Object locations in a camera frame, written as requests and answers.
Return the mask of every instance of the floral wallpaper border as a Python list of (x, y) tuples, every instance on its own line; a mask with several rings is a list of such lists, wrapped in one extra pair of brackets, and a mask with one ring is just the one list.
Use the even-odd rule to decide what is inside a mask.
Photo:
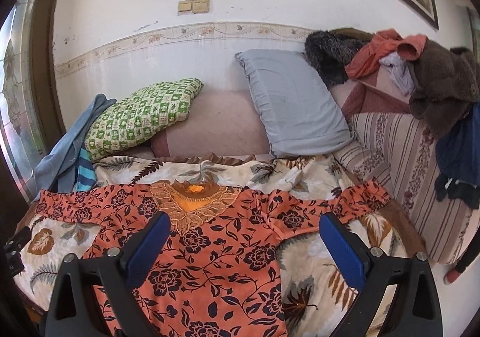
[(238, 22), (200, 23), (162, 28), (114, 41), (64, 64), (56, 65), (55, 76), (59, 79), (105, 59), (170, 43), (238, 38), (303, 42), (312, 31), (281, 24)]

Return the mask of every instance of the pink cushion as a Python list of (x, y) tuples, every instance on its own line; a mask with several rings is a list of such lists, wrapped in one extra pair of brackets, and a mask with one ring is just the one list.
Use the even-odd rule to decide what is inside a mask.
[(201, 91), (192, 101), (187, 120), (151, 139), (155, 157), (200, 157), (267, 154), (265, 127), (248, 90)]
[(330, 88), (330, 93), (347, 120), (365, 112), (409, 114), (409, 96), (404, 96), (380, 68), (373, 74)]

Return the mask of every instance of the striped cloth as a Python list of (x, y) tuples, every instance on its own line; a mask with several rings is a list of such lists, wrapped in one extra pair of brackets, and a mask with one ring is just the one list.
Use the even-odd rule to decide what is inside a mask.
[(97, 176), (95, 175), (95, 170), (93, 169), (92, 162), (90, 162), (88, 151), (85, 149), (85, 145), (83, 145), (77, 161), (77, 182), (74, 191), (89, 191), (96, 182)]
[(363, 180), (376, 177), (402, 205), (425, 240), (429, 256), (453, 263), (465, 251), (480, 223), (480, 211), (459, 199), (437, 201), (440, 170), (435, 138), (409, 114), (356, 114), (350, 128), (358, 141), (334, 153), (342, 166)]

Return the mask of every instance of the blue gripper pad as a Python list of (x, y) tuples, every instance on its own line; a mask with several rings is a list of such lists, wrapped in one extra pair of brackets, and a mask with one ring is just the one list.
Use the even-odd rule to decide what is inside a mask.
[(169, 236), (170, 218), (162, 214), (125, 265), (125, 284), (129, 289), (142, 286)]
[(320, 237), (337, 264), (346, 285), (360, 292), (367, 281), (362, 260), (327, 214), (321, 216), (318, 228)]

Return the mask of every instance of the green checkered pillow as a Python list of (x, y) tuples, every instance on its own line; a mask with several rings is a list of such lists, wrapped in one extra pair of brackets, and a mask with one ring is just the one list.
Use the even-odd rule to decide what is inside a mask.
[(144, 87), (103, 112), (90, 127), (85, 147), (92, 162), (137, 146), (158, 131), (188, 117), (190, 103), (203, 87), (196, 78)]

